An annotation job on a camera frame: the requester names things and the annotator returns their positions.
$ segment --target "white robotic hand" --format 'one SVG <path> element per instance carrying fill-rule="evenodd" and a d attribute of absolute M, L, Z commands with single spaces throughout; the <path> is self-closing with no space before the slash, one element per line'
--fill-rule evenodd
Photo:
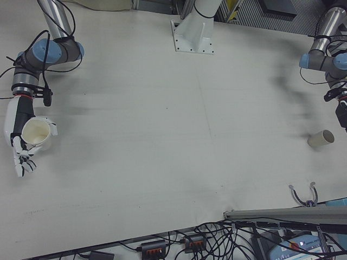
<path fill-rule="evenodd" d="M 47 124 L 49 126 L 49 131 L 46 133 L 46 135 L 43 136 L 45 140 L 49 138 L 49 135 L 58 135 L 56 124 L 48 118 L 33 117 L 26 123 L 26 125 L 29 125 L 29 127 L 31 127 L 31 129 L 27 130 L 27 127 L 25 127 L 26 125 L 24 125 L 23 129 L 25 131 L 31 131 L 31 134 L 35 134 L 37 133 L 37 131 L 39 131 L 39 129 L 37 128 L 37 122 L 43 122 L 43 125 Z M 19 177 L 23 177 L 25 172 L 33 172 L 36 168 L 36 164 L 33 162 L 31 157 L 34 156 L 34 154 L 36 154 L 37 152 L 47 149 L 44 142 L 37 145 L 32 143 L 29 144 L 25 141 L 24 136 L 22 131 L 21 136 L 15 136 L 12 140 L 15 169 Z"/>

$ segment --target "robotic hand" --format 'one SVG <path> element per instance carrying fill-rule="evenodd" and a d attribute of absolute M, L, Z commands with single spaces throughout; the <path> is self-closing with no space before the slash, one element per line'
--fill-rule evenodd
<path fill-rule="evenodd" d="M 58 135 L 55 123 L 48 118 L 42 118 L 41 120 L 49 125 L 51 135 Z M 43 150 L 43 146 L 28 144 L 19 135 L 13 138 L 13 158 L 18 177 L 23 177 L 25 172 L 33 172 L 36 169 L 36 164 L 31 160 L 31 157 L 40 150 Z"/>
<path fill-rule="evenodd" d="M 38 121 L 42 122 L 41 129 L 39 128 L 40 125 L 37 125 L 36 123 Z M 7 125 L 7 129 L 12 128 L 14 130 L 15 125 L 16 123 L 12 127 Z M 47 126 L 46 129 L 43 129 L 44 133 L 42 133 L 42 125 Z M 32 143 L 28 143 L 26 141 L 26 139 L 24 138 L 25 133 L 23 130 L 21 134 L 16 134 L 14 130 L 9 135 L 8 134 L 6 135 L 6 137 L 8 136 L 13 137 L 12 139 L 7 141 L 11 142 L 11 144 L 9 143 L 9 145 L 12 145 L 13 147 L 15 170 L 17 172 L 18 177 L 23 177 L 25 172 L 33 172 L 36 169 L 36 164 L 33 162 L 31 157 L 33 157 L 34 154 L 36 154 L 37 152 L 43 151 L 48 148 L 46 144 L 49 143 L 50 141 L 49 140 L 50 135 L 52 136 L 58 135 L 56 124 L 48 118 L 33 117 L 25 123 L 23 129 L 26 129 L 26 128 L 29 128 L 28 130 L 26 130 L 26 132 L 29 132 L 29 134 L 31 134 L 30 141 Z"/>
<path fill-rule="evenodd" d="M 14 62 L 16 68 L 11 88 L 14 98 L 8 104 L 4 134 L 7 144 L 12 148 L 15 170 L 19 177 L 35 170 L 36 164 L 32 157 L 48 148 L 51 135 L 57 135 L 54 122 L 34 114 L 34 98 L 43 98 L 45 106 L 50 106 L 52 102 L 53 93 L 48 88 L 44 71 L 55 64 L 82 60 L 84 55 L 83 46 L 74 39 L 75 28 L 72 31 L 69 26 L 65 4 L 60 0 L 37 2 L 44 12 L 54 40 L 42 39 L 31 44 L 30 48 L 19 53 Z M 41 73 L 45 87 L 38 86 Z"/>
<path fill-rule="evenodd" d="M 308 53 L 301 57 L 299 67 L 325 72 L 330 90 L 324 96 L 326 102 L 336 98 L 336 116 L 347 131 L 347 51 L 328 56 L 328 48 L 338 27 L 347 20 L 347 0 L 335 0 L 326 11 L 318 35 Z"/>

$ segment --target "table surface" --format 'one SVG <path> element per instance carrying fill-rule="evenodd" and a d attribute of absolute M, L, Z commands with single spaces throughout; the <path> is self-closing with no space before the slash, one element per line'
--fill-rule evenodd
<path fill-rule="evenodd" d="M 296 206 L 288 184 L 303 199 L 311 181 L 320 201 L 346 196 L 347 135 L 336 102 L 324 102 L 327 86 L 299 76 L 311 38 L 215 23 L 214 56 L 176 53 L 177 16 L 69 6 L 83 63 L 47 73 L 51 107 L 34 101 L 59 135 L 24 178 L 0 135 L 1 259 L 185 228 L 231 209 Z M 47 26 L 33 0 L 2 1 L 0 22 L 4 70 L 5 56 Z M 11 83 L 12 73 L 1 78 L 1 97 Z M 306 139 L 322 129 L 336 142 L 314 150 Z"/>

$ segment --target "electrical outlet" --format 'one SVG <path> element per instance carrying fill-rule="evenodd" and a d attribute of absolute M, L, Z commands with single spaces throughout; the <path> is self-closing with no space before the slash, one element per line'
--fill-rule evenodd
<path fill-rule="evenodd" d="M 166 255 L 165 240 L 153 241 L 141 244 L 142 260 L 164 259 Z"/>

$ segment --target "beige cup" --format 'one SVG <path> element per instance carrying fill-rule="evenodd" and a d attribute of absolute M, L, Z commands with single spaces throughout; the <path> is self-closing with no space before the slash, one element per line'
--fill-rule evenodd
<path fill-rule="evenodd" d="M 50 147 L 50 136 L 49 124 L 40 118 L 29 119 L 22 130 L 22 139 L 32 146 L 41 147 L 42 151 Z"/>
<path fill-rule="evenodd" d="M 311 147 L 319 147 L 332 144 L 334 141 L 334 135 L 329 130 L 323 130 L 308 138 L 307 143 Z"/>

